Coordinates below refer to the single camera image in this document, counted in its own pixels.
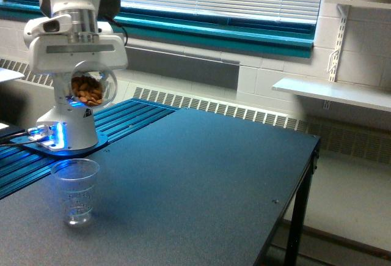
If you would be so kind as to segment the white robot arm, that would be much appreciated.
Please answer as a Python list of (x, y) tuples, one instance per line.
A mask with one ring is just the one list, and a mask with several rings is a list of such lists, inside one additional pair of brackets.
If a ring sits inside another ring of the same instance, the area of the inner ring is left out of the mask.
[(113, 101), (116, 70), (128, 65), (125, 42), (110, 21), (120, 0), (39, 0), (41, 18), (24, 28), (29, 68), (53, 80), (54, 107), (29, 135), (43, 148), (74, 151), (98, 144), (93, 111)]

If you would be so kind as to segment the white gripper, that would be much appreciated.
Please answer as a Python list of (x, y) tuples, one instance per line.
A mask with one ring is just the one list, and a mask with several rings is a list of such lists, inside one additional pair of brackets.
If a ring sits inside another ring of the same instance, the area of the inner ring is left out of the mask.
[(123, 34), (115, 34), (108, 22), (99, 21), (97, 33), (75, 32), (72, 26), (68, 13), (26, 23), (24, 42), (33, 73), (72, 73), (83, 61), (100, 62), (110, 70), (128, 66)]

